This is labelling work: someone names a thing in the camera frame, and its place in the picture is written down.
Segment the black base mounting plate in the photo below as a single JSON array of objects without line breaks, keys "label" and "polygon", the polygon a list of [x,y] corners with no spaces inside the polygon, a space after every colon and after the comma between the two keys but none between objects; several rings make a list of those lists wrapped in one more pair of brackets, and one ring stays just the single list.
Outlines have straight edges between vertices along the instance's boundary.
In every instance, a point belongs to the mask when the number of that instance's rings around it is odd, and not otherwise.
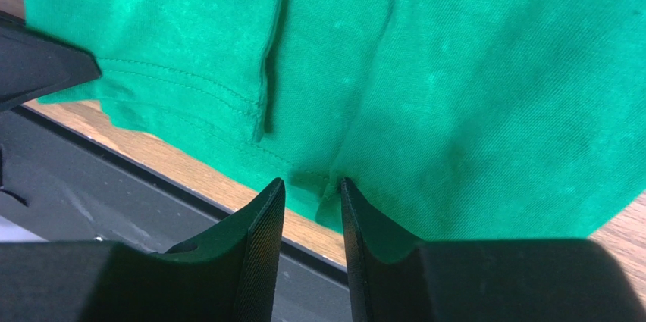
[{"label": "black base mounting plate", "polygon": [[[25,107],[1,115],[1,215],[48,241],[163,252],[229,210]],[[281,246],[273,320],[351,320],[344,267]]]}]

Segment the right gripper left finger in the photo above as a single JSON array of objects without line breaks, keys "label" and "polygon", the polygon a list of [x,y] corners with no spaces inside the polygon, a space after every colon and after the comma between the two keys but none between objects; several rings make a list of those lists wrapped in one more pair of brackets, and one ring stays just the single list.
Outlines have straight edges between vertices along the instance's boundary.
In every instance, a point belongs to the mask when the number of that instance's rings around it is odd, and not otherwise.
[{"label": "right gripper left finger", "polygon": [[3,321],[269,321],[285,185],[163,253],[122,242],[1,246]]}]

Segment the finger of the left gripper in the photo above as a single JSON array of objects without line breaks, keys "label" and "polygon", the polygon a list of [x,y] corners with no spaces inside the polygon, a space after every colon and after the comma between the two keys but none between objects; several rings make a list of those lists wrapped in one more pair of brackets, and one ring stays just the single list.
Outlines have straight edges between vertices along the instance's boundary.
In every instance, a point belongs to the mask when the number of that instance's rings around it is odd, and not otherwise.
[{"label": "finger of the left gripper", "polygon": [[47,37],[1,13],[1,111],[100,78],[89,52]]}]

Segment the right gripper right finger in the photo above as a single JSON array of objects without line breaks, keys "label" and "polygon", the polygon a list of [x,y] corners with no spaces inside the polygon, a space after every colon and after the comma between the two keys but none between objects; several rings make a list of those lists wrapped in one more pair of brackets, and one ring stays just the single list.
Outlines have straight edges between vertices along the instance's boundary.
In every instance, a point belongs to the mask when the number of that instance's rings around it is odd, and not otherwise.
[{"label": "right gripper right finger", "polygon": [[643,321],[616,259],[587,239],[426,242],[340,184],[355,321]]}]

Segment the green t-shirt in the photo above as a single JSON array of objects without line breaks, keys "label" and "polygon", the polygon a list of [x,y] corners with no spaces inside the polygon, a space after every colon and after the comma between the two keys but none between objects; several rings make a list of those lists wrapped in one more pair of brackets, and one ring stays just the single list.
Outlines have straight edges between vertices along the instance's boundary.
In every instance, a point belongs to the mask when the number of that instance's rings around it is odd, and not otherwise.
[{"label": "green t-shirt", "polygon": [[349,177],[427,240],[585,237],[645,188],[645,0],[24,0],[96,100],[342,230]]}]

